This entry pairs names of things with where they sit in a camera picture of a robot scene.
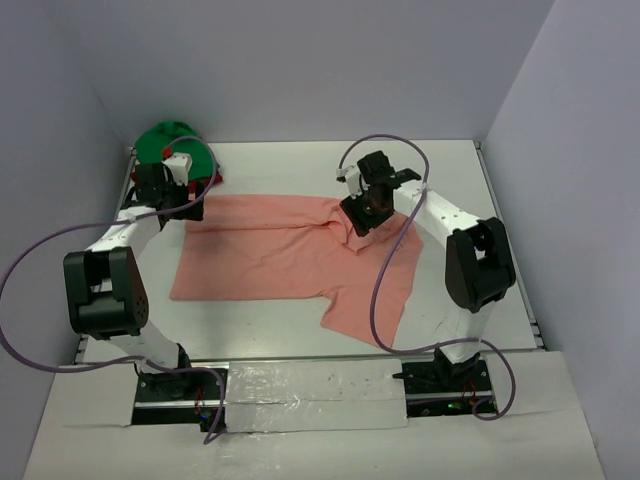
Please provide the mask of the pink t shirt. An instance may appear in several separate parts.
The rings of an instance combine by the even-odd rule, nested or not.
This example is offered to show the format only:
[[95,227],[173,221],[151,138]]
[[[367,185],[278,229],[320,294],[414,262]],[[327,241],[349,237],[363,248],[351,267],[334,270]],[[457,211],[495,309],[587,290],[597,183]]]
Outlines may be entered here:
[[423,243],[398,238],[396,213],[365,237],[338,200],[295,195],[210,195],[185,226],[170,297],[248,301],[324,297],[324,328],[392,345]]

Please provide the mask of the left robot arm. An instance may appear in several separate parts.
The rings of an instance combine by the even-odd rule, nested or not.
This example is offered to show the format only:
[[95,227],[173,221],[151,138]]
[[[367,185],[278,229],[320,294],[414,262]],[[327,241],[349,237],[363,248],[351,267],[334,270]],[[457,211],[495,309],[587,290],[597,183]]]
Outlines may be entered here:
[[184,206],[204,187],[189,186],[188,154],[135,167],[116,223],[83,251],[67,254],[63,272],[72,329],[108,342],[129,356],[147,387],[179,399],[195,387],[184,348],[150,320],[150,305],[137,265],[149,241],[173,220],[203,219],[203,203]]

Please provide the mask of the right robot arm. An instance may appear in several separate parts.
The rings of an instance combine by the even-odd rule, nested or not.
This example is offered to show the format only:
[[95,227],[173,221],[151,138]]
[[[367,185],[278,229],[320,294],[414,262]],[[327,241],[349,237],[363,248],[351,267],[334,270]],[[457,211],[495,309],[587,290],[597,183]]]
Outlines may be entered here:
[[503,222],[466,212],[428,187],[426,178],[414,170],[395,170],[381,151],[353,166],[340,166],[336,179],[348,188],[340,206],[358,236],[380,229],[401,213],[406,221],[400,240],[418,225],[444,249],[444,284],[451,307],[430,349],[436,383],[447,391],[459,389],[477,365],[495,304],[516,282]]

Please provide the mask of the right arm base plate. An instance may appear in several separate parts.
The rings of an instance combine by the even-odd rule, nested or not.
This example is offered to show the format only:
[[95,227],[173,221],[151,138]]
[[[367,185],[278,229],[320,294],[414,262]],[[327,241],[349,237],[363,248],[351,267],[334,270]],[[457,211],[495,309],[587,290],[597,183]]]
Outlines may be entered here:
[[446,366],[444,360],[402,359],[401,380],[409,418],[498,413],[484,360]]

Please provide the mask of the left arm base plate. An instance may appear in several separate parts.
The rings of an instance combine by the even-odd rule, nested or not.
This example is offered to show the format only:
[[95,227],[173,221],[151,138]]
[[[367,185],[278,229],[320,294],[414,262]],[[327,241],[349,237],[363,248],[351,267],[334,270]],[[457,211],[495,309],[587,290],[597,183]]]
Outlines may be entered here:
[[134,365],[137,375],[131,424],[197,425],[207,433],[220,412],[213,432],[226,429],[224,407],[220,403],[221,387],[226,386],[227,368],[213,368],[219,378],[208,368],[179,375],[147,374]]

